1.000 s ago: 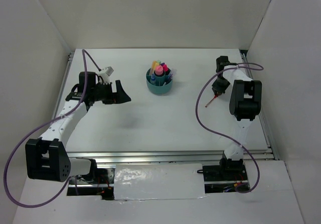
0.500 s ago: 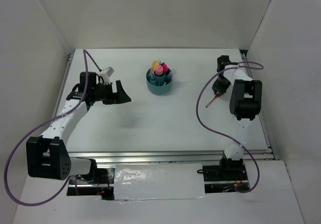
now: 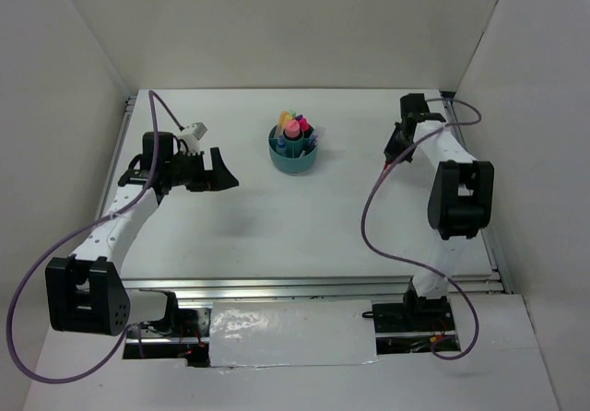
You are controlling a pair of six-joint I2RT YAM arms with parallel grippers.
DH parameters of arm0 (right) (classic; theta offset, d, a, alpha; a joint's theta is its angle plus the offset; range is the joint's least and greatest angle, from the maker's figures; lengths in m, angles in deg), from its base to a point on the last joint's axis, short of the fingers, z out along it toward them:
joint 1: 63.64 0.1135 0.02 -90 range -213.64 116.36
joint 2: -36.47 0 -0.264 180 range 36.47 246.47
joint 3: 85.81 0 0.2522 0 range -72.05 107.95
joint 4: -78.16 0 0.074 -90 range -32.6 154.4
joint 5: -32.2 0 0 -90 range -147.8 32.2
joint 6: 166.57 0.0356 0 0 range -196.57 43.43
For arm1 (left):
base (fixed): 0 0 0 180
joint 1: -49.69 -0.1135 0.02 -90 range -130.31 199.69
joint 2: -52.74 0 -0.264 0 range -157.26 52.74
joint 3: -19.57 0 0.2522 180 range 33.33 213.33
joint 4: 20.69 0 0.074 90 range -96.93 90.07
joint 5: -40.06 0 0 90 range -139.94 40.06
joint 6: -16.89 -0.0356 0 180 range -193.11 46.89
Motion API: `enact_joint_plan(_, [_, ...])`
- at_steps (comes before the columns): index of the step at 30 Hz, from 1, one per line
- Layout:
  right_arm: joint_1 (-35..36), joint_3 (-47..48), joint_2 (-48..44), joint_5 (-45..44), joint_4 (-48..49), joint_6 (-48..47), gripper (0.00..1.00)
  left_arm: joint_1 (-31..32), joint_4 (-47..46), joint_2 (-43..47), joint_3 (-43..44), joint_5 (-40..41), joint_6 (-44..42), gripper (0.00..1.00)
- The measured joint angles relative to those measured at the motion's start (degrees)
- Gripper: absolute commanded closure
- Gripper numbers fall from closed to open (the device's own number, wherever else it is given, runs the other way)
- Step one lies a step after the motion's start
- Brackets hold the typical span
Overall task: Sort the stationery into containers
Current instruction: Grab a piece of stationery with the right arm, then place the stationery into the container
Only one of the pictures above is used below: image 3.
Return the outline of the black gel pen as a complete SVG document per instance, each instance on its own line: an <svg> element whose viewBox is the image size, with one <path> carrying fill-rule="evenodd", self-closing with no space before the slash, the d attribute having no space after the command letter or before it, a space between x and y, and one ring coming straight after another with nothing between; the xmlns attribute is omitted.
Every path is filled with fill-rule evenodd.
<svg viewBox="0 0 590 411"><path fill-rule="evenodd" d="M323 136L324 131L325 130L322 126L317 126L313 129L305 148L305 152L307 154L313 151L313 149L316 147L318 140Z"/></svg>

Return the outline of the pink bottle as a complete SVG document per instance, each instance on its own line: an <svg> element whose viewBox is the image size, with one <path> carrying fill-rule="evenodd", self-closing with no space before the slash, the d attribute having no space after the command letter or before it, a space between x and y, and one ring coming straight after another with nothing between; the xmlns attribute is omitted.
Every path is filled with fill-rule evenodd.
<svg viewBox="0 0 590 411"><path fill-rule="evenodd" d="M297 139L301 134L301 126L297 120L290 120L286 123L283 134L286 139Z"/></svg>

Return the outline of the blue refill pen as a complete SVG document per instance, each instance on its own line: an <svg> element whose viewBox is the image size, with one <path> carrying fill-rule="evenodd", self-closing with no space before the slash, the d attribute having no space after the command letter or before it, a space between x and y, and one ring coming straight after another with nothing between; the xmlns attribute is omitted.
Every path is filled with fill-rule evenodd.
<svg viewBox="0 0 590 411"><path fill-rule="evenodd" d="M304 147L303 151L301 152L301 156L306 156L308 155L310 152L313 151L313 149L315 148L317 142L317 137L315 135L311 136L308 139L308 143L306 144L306 146Z"/></svg>

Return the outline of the yellow highlighter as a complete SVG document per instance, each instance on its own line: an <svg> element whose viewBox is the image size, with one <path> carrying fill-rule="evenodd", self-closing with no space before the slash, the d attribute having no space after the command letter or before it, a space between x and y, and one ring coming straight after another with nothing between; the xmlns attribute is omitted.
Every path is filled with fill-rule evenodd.
<svg viewBox="0 0 590 411"><path fill-rule="evenodd" d="M278 138L280 135L283 134L283 131L284 131L285 126L286 126L285 123L284 123L284 121L285 121L285 118L286 118L286 116L287 116L288 113L289 112L282 112L280 114L280 117L279 117L279 120L278 120L278 124L277 124L277 129L275 131L275 137L276 138Z"/></svg>

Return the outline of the black pink highlighter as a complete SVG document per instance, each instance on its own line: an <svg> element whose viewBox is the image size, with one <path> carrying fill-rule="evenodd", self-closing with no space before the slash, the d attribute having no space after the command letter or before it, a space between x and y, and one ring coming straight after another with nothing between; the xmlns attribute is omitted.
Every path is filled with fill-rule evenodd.
<svg viewBox="0 0 590 411"><path fill-rule="evenodd" d="M304 132L307 132L309 130L309 128L310 128L310 125L309 125L309 123L307 122L306 119L301 119L300 120L300 126L301 126L301 129Z"/></svg>

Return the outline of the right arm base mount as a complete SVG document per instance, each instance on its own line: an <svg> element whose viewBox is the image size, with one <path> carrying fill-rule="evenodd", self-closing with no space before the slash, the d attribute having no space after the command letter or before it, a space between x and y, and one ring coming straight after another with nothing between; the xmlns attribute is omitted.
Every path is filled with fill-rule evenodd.
<svg viewBox="0 0 590 411"><path fill-rule="evenodd" d="M412 311L404 302L373 303L361 317L372 321L378 355L460 350L454 316L445 300L432 311Z"/></svg>

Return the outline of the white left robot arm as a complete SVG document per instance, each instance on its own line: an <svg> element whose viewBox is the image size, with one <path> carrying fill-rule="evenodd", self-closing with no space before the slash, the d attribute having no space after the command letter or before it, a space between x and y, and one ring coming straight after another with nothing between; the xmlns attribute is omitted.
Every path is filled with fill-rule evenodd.
<svg viewBox="0 0 590 411"><path fill-rule="evenodd" d="M127 291L120 278L125 256L139 231L174 187L193 193L238 186L220 150L204 154L169 132L146 132L142 151L120 177L115 196L98 226L67 257L45 268L51 326L56 331L118 335L129 324L149 323L159 335L181 328L178 300L170 291Z"/></svg>

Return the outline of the blue cap spray bottle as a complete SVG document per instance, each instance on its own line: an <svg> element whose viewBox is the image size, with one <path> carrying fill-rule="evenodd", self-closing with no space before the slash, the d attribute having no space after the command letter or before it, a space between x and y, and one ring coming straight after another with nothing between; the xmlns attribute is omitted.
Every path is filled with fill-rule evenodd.
<svg viewBox="0 0 590 411"><path fill-rule="evenodd" d="M287 156L287 143L283 135L280 135L277 139L276 152L281 157Z"/></svg>

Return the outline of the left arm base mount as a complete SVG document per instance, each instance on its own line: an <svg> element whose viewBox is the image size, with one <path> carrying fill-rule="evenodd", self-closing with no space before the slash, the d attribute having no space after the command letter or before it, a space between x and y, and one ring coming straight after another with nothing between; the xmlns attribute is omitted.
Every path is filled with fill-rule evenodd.
<svg viewBox="0 0 590 411"><path fill-rule="evenodd" d="M212 309L180 308L170 319L135 325L124 341L124 360L177 359L186 366L208 368Z"/></svg>

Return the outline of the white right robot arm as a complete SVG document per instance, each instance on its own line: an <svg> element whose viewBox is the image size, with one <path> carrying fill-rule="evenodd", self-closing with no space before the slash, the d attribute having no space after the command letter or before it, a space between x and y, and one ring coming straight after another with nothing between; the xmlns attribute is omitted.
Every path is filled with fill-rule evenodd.
<svg viewBox="0 0 590 411"><path fill-rule="evenodd" d="M453 275L470 240L490 223L494 167L476 159L456 140L444 116L432 112L425 96L400 99L401 120L383 153L385 164L410 162L416 144L435 169L427 219L436 234L430 269L419 270L404 296L402 318L413 330L424 329L447 303Z"/></svg>

